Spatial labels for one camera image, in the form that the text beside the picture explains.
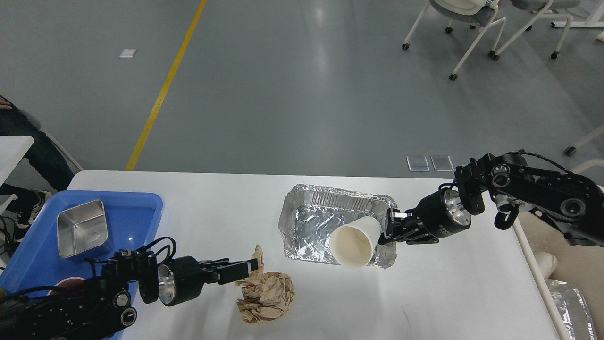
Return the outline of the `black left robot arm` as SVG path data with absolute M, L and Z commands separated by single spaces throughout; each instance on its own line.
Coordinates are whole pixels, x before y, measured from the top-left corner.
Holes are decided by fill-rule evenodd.
M 86 261 L 93 276 L 79 288 L 36 286 L 1 299 L 3 340 L 101 340 L 132 326 L 138 312 L 132 305 L 130 284 L 138 284 L 146 304 L 160 301 L 166 307 L 196 299 L 203 286 L 246 279 L 259 268 L 256 259 L 199 261 L 175 257 L 176 242 L 162 250 L 153 246 L 164 237 L 135 250 L 119 250 L 107 260 Z

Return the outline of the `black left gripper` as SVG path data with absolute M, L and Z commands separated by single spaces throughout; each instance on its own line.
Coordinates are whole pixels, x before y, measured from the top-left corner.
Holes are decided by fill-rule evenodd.
M 259 268 L 257 259 L 231 262 L 229 258 L 198 261 L 182 256 L 158 267 L 159 300 L 167 307 L 197 298 L 203 285 L 246 279 Z

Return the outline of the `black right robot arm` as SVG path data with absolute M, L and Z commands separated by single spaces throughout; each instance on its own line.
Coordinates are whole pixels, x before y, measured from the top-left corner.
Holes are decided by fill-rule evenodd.
M 508 230 L 527 211 L 563 236 L 570 246 L 602 246 L 603 189 L 567 170 L 531 167 L 524 149 L 494 156 L 486 153 L 457 166 L 453 181 L 404 212 L 388 209 L 379 245 L 404 242 L 430 245 L 468 230 L 471 218 L 485 211 L 483 193 L 496 205 L 494 226 Z

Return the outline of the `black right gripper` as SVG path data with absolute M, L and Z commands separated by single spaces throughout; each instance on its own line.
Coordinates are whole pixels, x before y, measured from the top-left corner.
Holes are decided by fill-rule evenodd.
M 410 217 L 410 227 L 401 225 Z M 384 232 L 380 235 L 379 245 L 393 242 L 432 244 L 468 230 L 471 226 L 471 215 L 462 205 L 458 191 L 440 189 L 420 200 L 413 209 L 405 212 L 395 208 L 387 209 L 387 224 L 397 226 L 390 230 L 390 234 Z

